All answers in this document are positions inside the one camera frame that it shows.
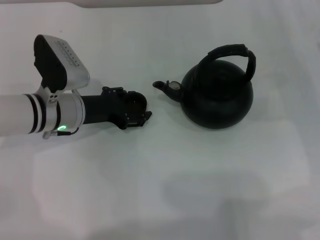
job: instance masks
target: black ring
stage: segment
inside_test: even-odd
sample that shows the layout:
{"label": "black ring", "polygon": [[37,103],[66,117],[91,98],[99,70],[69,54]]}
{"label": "black ring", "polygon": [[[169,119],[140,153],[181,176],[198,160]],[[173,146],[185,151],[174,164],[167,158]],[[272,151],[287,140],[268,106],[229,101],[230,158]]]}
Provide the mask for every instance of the black ring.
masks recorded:
{"label": "black ring", "polygon": [[57,130],[61,122],[61,109],[60,109],[60,104],[59,102],[56,103],[56,123],[54,126],[54,129],[52,131]]}
{"label": "black ring", "polygon": [[38,99],[39,104],[40,104],[40,108],[41,108],[41,112],[42,112],[42,121],[41,121],[41,126],[39,131],[37,131],[37,133],[40,133],[44,130],[45,126],[46,126],[46,122],[47,122],[47,109],[46,109],[46,105],[44,103],[44,101],[42,100],[42,98],[38,95],[38,94],[33,94],[36,99]]}
{"label": "black ring", "polygon": [[25,94],[28,99],[31,102],[32,108],[33,108],[33,126],[31,131],[28,134],[32,134],[35,132],[37,125],[38,125],[38,108],[37,108],[37,104],[35,102],[35,100],[33,99],[33,97],[30,94]]}

